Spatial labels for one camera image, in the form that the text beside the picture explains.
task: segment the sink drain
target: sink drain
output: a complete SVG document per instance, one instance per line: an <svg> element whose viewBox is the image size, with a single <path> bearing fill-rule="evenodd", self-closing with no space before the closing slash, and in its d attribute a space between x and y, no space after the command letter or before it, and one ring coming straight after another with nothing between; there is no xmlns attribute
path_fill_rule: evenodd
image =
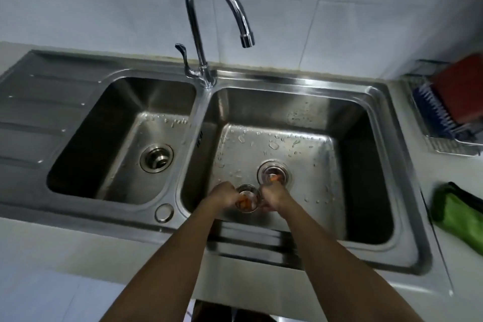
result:
<svg viewBox="0 0 483 322"><path fill-rule="evenodd" d="M282 185L287 186L290 182L290 172L287 166L278 160L268 160L264 162L257 172L258 183L261 185L266 179L278 176Z"/></svg>
<svg viewBox="0 0 483 322"><path fill-rule="evenodd" d="M167 144L153 144L141 154L140 165L149 173L158 173L168 168L173 161L173 149Z"/></svg>

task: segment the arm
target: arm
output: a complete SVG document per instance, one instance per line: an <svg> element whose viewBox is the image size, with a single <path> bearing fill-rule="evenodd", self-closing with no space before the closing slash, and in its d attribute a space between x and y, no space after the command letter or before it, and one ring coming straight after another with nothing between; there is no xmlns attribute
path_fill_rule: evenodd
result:
<svg viewBox="0 0 483 322"><path fill-rule="evenodd" d="M319 303L330 322L422 322L372 268L334 240L279 182L262 187L287 221Z"/></svg>
<svg viewBox="0 0 483 322"><path fill-rule="evenodd" d="M238 196L229 182L216 186L138 271L100 322L182 321L213 220Z"/></svg>

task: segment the blue dish brush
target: blue dish brush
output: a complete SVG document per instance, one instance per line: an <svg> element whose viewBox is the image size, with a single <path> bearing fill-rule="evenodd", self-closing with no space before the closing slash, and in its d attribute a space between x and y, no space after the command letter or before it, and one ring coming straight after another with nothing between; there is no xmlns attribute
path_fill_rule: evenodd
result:
<svg viewBox="0 0 483 322"><path fill-rule="evenodd" d="M423 84L413 91L413 98L421 112L421 116L429 123L436 132L449 139L460 138L463 133L458 133L458 124L451 118L431 88L431 83Z"/></svg>

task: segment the red sponge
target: red sponge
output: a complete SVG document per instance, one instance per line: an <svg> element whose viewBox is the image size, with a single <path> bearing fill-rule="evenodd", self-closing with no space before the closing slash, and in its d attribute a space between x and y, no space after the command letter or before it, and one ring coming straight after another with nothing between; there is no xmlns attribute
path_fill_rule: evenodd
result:
<svg viewBox="0 0 483 322"><path fill-rule="evenodd" d="M449 114L459 124L483 116L483 57L473 54L432 78Z"/></svg>

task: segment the sink plug button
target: sink plug button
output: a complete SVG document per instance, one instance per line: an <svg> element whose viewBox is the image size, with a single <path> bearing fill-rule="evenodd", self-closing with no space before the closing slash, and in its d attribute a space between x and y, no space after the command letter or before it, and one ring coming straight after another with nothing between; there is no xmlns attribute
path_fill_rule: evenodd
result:
<svg viewBox="0 0 483 322"><path fill-rule="evenodd" d="M160 223L166 223L171 220L174 214L174 209L171 204L160 205L154 213L154 218Z"/></svg>

